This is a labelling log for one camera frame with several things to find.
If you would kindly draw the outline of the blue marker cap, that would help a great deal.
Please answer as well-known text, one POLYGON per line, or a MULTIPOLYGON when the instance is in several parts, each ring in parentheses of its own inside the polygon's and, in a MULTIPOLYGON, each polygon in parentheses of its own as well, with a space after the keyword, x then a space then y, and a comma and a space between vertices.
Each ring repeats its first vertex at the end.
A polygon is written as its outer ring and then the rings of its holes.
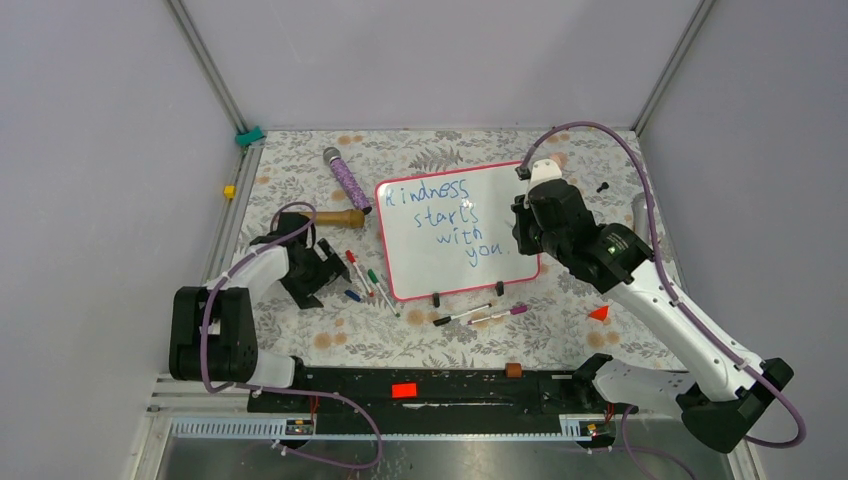
POLYGON ((345 290, 344 294, 355 302, 359 302, 359 303, 362 302, 362 298, 356 292, 354 292, 352 290, 345 290))

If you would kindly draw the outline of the pink framed whiteboard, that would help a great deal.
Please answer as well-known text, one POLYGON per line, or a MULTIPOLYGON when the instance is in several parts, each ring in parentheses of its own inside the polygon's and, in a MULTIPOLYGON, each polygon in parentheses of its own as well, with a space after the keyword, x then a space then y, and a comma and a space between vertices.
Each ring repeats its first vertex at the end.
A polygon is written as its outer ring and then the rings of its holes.
POLYGON ((513 284, 540 273, 512 236, 525 185, 515 163, 396 178, 374 189, 390 291, 399 301, 513 284))

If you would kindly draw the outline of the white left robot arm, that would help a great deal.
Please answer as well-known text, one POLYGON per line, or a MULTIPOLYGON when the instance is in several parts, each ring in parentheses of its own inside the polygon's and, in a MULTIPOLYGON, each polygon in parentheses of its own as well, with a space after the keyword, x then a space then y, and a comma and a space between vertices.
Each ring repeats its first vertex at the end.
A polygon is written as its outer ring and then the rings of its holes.
POLYGON ((229 270, 176 292, 169 346, 173 378, 272 388, 272 398, 288 411, 307 404, 311 387, 297 375, 301 360, 260 348, 253 309, 273 286, 282 287, 299 309, 318 309, 320 290, 349 280, 339 254, 316 235, 320 217, 278 213, 270 232, 255 238, 229 270))

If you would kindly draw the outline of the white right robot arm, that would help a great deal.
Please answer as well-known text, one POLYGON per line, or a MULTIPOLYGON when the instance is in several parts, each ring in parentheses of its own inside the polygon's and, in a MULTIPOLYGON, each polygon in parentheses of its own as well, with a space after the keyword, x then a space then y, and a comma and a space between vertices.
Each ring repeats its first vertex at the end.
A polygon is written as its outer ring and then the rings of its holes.
POLYGON ((635 367, 595 354, 576 371, 575 402, 597 412, 609 402, 683 423, 708 448, 729 453, 794 376, 781 358, 763 359, 730 338, 685 296, 672 295, 653 250, 630 228, 595 222, 580 191, 561 178, 531 180, 511 207, 520 253, 545 253, 645 324, 685 366, 683 373, 635 367))

